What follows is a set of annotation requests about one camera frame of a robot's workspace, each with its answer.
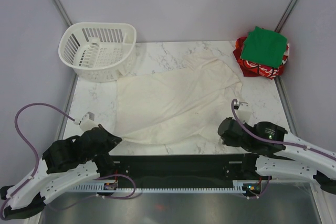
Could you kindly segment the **folded red printed t shirt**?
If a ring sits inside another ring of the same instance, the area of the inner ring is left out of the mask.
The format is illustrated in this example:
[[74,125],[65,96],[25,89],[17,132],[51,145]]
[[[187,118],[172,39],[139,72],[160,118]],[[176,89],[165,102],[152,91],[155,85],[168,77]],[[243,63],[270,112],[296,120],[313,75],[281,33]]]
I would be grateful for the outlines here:
[[241,58],[241,54],[244,47],[244,41],[247,37],[240,37],[235,42],[235,50],[233,51],[233,55],[243,73],[244,77],[265,77],[267,79],[273,80],[275,77],[280,76],[284,72],[285,64],[289,57],[289,43],[286,45],[286,50],[282,58],[282,63],[279,68],[273,68],[270,66],[265,66],[261,64],[257,64],[254,62],[250,62],[247,60],[243,60]]

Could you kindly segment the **white plastic laundry basket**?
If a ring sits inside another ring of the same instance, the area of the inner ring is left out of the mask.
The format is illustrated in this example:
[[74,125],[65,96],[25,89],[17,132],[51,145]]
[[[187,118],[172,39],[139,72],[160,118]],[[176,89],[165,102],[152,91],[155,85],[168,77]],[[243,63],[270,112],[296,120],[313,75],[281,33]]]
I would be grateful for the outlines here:
[[80,22],[65,31],[58,54],[79,77],[112,82],[133,69],[136,41],[137,31],[130,24]]

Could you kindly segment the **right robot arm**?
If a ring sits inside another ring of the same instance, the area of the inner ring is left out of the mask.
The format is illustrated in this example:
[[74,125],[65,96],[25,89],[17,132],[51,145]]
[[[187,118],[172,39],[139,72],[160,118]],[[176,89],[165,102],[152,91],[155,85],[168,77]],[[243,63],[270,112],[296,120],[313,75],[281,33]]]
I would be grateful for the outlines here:
[[315,182],[335,194],[335,152],[313,145],[271,122],[254,126],[226,118],[218,128],[223,144],[256,154],[255,161],[241,164],[248,179],[261,176],[296,177]]

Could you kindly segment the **right aluminium frame post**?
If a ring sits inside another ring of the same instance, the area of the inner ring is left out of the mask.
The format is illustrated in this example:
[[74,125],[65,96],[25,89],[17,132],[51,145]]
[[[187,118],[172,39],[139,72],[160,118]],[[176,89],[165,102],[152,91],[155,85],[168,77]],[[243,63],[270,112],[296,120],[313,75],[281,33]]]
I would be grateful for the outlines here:
[[277,26],[275,27],[276,33],[281,33],[283,30],[287,20],[289,19],[290,15],[292,14],[294,8],[296,7],[296,4],[299,2],[299,0],[290,0],[284,13],[282,14]]

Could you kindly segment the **left aluminium table rail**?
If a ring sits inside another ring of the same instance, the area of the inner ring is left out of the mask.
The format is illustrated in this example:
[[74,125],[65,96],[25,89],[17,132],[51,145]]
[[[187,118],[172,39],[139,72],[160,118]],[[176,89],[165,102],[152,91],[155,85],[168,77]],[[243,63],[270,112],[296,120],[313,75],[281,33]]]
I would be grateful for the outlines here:
[[[77,74],[73,74],[74,76],[71,78],[71,85],[70,85],[70,89],[69,92],[66,96],[66,103],[64,106],[63,111],[69,115],[70,114],[70,109],[71,109],[71,104],[73,101],[73,97],[74,97],[74,93],[75,93],[75,89],[76,89],[76,85],[77,85],[77,81],[78,81],[78,75]],[[56,132],[56,137],[54,139],[54,141],[57,140],[62,140],[64,133],[65,133],[65,129],[66,129],[66,125],[68,122],[68,117],[66,117],[65,115],[61,115],[61,121],[60,124],[58,126],[57,132]]]

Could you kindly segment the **cream white t shirt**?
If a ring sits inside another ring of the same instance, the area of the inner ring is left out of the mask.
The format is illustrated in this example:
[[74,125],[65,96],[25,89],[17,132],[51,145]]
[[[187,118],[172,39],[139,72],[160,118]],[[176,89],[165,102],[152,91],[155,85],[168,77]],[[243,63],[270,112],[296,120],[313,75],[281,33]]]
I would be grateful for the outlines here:
[[116,135],[148,145],[219,139],[231,101],[242,97],[242,82],[210,51],[187,55],[184,63],[182,69],[118,80]]

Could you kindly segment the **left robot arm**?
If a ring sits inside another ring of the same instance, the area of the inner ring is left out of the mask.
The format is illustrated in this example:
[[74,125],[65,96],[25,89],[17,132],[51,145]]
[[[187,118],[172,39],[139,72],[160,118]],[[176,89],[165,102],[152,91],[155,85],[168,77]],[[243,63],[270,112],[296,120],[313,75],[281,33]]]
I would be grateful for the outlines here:
[[66,191],[93,179],[111,178],[110,151],[122,142],[101,127],[57,140],[43,153],[38,167],[14,186],[1,188],[1,219],[30,218]]

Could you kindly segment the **folded green t shirt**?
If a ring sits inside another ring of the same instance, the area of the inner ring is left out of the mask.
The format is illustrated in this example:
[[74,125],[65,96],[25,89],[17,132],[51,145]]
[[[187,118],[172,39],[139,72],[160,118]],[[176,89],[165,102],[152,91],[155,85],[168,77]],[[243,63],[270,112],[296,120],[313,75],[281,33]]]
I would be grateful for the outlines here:
[[241,58],[268,67],[279,68],[286,51],[287,38],[256,26],[243,42]]

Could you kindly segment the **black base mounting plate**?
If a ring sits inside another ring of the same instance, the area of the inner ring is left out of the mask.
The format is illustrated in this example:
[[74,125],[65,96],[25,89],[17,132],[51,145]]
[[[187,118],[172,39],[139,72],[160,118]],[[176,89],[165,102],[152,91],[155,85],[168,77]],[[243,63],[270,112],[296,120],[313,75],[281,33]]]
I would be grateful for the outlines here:
[[229,187],[235,180],[268,180],[256,172],[255,154],[107,156],[98,159],[100,177],[122,188]]

